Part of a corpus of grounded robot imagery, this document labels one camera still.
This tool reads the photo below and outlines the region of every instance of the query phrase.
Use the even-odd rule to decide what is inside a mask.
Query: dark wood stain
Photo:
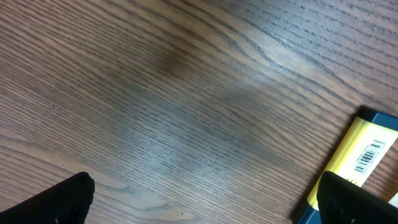
[[[85,170],[87,223],[288,223],[361,105],[398,114],[397,12],[1,1],[0,210]],[[363,187],[384,200],[397,149]]]

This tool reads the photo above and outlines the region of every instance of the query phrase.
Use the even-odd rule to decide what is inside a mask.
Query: barcode number
[[[355,163],[354,170],[361,174],[365,173],[369,166],[373,163],[374,159],[379,154],[386,143],[378,140],[373,140],[373,142],[366,147],[364,152]]]

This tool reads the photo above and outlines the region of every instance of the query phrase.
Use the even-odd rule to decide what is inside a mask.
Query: wooden table
[[[395,0],[3,0],[0,210],[85,170],[87,223],[288,223],[397,71]]]

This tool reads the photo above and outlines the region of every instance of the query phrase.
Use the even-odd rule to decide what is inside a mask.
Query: yellow label
[[[398,131],[357,117],[324,171],[332,171],[360,187],[397,138]],[[319,180],[307,198],[316,210]]]

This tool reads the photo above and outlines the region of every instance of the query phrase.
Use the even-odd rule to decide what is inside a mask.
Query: wood grain
[[[85,170],[87,223],[288,223],[359,106],[398,115],[397,12],[3,0],[0,210]],[[364,188],[392,197],[397,164]]]

